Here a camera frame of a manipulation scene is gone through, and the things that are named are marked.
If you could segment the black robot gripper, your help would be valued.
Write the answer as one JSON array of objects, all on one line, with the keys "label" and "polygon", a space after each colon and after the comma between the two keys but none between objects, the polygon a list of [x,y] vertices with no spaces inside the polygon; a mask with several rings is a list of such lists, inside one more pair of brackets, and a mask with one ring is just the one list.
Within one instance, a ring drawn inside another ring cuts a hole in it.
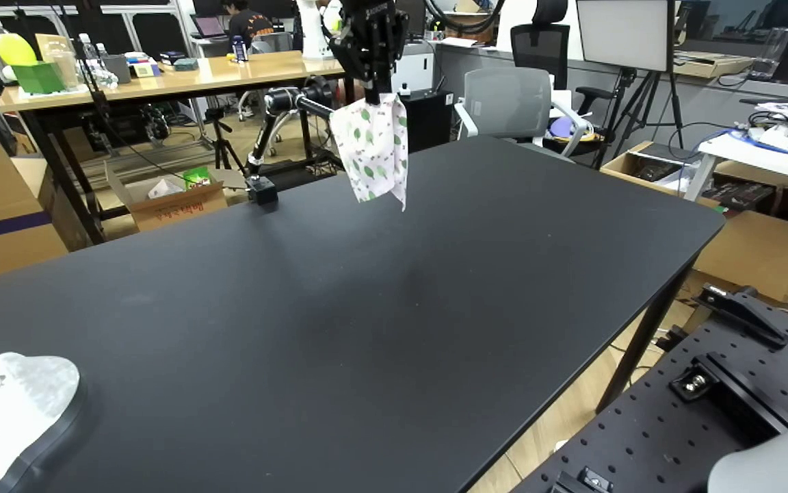
[{"label": "black robot gripper", "polygon": [[338,67],[375,94],[390,92],[390,70],[405,47],[405,12],[396,0],[341,0],[330,53]]}]

